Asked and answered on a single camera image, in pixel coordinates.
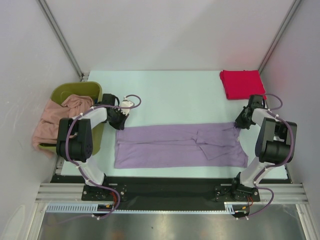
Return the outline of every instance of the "reflective metal surface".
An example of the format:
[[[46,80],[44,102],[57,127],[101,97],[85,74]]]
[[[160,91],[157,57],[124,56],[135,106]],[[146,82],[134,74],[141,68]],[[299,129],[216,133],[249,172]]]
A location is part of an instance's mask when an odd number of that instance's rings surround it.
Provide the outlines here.
[[[261,206],[251,207],[254,212]],[[107,219],[46,213],[39,240],[305,240],[295,205],[271,205],[249,220],[231,215],[126,214]]]

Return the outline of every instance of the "folded red towel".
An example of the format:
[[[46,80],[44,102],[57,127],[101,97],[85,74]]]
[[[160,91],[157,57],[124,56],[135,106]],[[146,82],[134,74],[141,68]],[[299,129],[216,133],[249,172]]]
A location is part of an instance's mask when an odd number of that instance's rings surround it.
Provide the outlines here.
[[[250,95],[266,93],[257,70],[223,70],[220,72],[220,79],[224,86],[226,98],[229,100],[249,99]]]

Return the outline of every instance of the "pink cloth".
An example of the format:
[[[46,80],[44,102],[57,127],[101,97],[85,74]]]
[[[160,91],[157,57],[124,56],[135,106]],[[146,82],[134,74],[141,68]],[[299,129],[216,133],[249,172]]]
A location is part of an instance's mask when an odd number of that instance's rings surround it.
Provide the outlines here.
[[[33,147],[37,151],[44,153],[48,158],[52,158],[53,152],[40,149],[38,145],[56,144],[60,119],[72,118],[80,113],[84,113],[93,104],[94,101],[91,97],[75,94],[70,95],[61,105],[50,99],[45,105],[40,122],[34,130],[32,136]]]

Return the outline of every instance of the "plastic bin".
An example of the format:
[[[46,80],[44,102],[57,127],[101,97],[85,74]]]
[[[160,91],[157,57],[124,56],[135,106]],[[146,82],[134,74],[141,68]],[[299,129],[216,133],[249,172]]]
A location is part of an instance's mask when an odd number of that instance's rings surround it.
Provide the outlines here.
[[[102,88],[99,83],[94,81],[85,81],[85,82],[72,82],[65,83],[58,86],[51,95],[51,100],[57,104],[62,104],[64,100],[67,99],[72,94],[78,96],[89,96],[95,102],[100,102],[102,100]],[[95,155],[100,150],[101,138],[104,131],[104,124],[100,123],[95,128],[92,129],[92,141],[93,141],[93,150],[92,155]],[[56,153],[55,144],[46,144],[40,143],[38,145],[40,149],[50,150]]]

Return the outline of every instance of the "wall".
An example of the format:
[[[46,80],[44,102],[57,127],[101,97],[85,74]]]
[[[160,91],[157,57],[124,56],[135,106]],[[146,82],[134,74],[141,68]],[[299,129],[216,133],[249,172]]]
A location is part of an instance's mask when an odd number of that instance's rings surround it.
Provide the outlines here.
[[[43,108],[55,87],[79,79],[35,0],[2,0],[0,29],[1,236],[20,205],[26,229],[39,185],[53,170],[54,159],[31,145]]]
[[[320,223],[320,1],[305,0],[262,73],[267,92],[284,102],[279,113],[298,125],[295,157],[289,164],[303,182]]]
[[[47,0],[84,72],[254,70],[293,0]]]

